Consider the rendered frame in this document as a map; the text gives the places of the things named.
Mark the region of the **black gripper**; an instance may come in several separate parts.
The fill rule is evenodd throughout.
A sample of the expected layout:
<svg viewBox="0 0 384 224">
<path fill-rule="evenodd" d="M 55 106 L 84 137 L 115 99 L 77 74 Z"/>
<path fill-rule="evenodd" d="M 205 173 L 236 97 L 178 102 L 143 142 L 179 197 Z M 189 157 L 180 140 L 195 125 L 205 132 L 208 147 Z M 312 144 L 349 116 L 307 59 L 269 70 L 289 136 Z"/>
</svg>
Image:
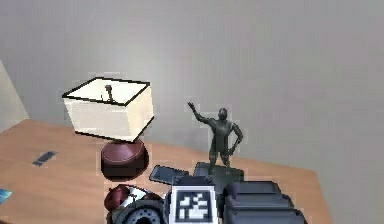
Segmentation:
<svg viewBox="0 0 384 224">
<path fill-rule="evenodd" d="M 112 224 L 168 224 L 162 200 L 123 203 L 112 212 Z"/>
</svg>

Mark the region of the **black cellphone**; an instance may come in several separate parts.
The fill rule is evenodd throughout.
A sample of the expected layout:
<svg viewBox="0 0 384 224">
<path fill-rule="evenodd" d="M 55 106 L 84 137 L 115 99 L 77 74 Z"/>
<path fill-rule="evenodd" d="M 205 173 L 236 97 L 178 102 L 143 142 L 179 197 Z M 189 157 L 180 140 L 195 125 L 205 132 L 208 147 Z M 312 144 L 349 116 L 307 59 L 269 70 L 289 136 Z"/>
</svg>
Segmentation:
<svg viewBox="0 0 384 224">
<path fill-rule="evenodd" d="M 185 170 L 180 170 L 172 167 L 156 165 L 150 176 L 149 180 L 153 182 L 158 182 L 166 185 L 171 185 L 173 178 L 176 176 L 188 176 L 189 172 Z"/>
</svg>

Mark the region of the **dark red round object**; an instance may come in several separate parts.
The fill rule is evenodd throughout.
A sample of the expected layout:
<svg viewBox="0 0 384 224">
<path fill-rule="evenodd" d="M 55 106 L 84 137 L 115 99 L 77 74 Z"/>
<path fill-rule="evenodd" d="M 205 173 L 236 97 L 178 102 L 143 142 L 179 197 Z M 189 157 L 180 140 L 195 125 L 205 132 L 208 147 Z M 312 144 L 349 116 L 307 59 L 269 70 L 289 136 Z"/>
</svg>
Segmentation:
<svg viewBox="0 0 384 224">
<path fill-rule="evenodd" d="M 119 207 L 126 207 L 138 200 L 162 200 L 158 194 L 136 185 L 118 184 L 108 190 L 104 199 L 104 207 L 113 211 Z"/>
</svg>

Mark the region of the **wooden table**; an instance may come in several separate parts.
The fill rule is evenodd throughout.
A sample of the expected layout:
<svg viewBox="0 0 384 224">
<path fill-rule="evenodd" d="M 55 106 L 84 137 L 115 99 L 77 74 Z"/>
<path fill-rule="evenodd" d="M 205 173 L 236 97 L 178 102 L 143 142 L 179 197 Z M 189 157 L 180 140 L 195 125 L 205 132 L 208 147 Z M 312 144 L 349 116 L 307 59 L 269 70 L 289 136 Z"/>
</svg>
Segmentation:
<svg viewBox="0 0 384 224">
<path fill-rule="evenodd" d="M 0 204 L 11 224 L 104 224 L 104 198 L 115 184 L 100 174 L 104 141 L 71 128 L 24 120 L 0 133 L 0 188 L 12 192 Z M 41 167 L 33 162 L 56 155 Z M 273 180 L 309 224 L 334 224 L 315 172 L 251 159 L 232 159 L 249 180 Z"/>
</svg>

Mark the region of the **white shade table lamp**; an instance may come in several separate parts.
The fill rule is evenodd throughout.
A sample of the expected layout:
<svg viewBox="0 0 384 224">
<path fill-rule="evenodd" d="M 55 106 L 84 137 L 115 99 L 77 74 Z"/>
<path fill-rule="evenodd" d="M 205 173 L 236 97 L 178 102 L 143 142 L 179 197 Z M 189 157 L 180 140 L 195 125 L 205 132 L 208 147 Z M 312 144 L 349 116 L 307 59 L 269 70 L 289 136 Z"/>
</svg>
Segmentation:
<svg viewBox="0 0 384 224">
<path fill-rule="evenodd" d="M 94 77 L 62 99 L 77 134 L 107 141 L 100 152 L 106 179 L 129 181 L 147 169 L 149 155 L 140 136 L 154 119 L 149 82 Z"/>
</svg>

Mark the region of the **dark grey human statue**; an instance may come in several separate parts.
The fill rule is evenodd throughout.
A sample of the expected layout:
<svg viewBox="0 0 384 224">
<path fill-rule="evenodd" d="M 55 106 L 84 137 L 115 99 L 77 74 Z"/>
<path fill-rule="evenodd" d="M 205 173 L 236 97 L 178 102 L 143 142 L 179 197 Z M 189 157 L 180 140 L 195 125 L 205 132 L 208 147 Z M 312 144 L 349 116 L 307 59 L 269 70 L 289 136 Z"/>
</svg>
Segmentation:
<svg viewBox="0 0 384 224">
<path fill-rule="evenodd" d="M 226 108 L 221 108 L 218 118 L 208 118 L 202 116 L 192 102 L 188 103 L 195 118 L 211 128 L 212 141 L 209 149 L 209 162 L 198 162 L 195 166 L 195 176 L 208 176 L 217 187 L 226 187 L 237 179 L 237 175 L 242 176 L 241 171 L 231 168 L 230 157 L 236 147 L 243 140 L 243 133 L 239 126 L 227 119 Z"/>
</svg>

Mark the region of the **light blue flat object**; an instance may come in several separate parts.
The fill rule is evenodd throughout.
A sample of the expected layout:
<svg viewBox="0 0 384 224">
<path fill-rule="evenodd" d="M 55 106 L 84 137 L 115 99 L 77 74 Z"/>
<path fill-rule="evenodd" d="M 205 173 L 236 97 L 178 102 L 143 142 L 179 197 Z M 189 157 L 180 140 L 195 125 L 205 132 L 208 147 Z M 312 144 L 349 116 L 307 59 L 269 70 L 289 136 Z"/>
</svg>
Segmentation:
<svg viewBox="0 0 384 224">
<path fill-rule="evenodd" d="M 6 201 L 12 195 L 11 191 L 0 189 L 0 204 Z"/>
</svg>

